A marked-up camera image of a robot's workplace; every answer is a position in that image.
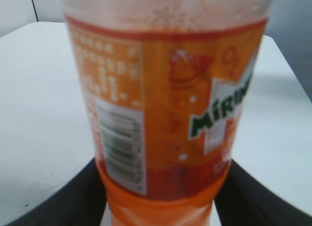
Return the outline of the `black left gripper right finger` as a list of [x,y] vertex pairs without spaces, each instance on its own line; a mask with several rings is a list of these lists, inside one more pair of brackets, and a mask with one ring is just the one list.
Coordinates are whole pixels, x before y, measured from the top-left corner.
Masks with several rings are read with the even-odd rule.
[[222,226],[310,226],[312,224],[310,215],[275,195],[234,160],[214,200]]

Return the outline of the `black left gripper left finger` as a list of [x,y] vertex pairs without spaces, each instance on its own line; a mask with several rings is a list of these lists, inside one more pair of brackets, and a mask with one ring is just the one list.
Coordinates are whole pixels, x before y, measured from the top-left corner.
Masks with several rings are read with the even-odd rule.
[[106,203],[106,189],[94,159],[61,184],[0,181],[2,226],[99,226]]

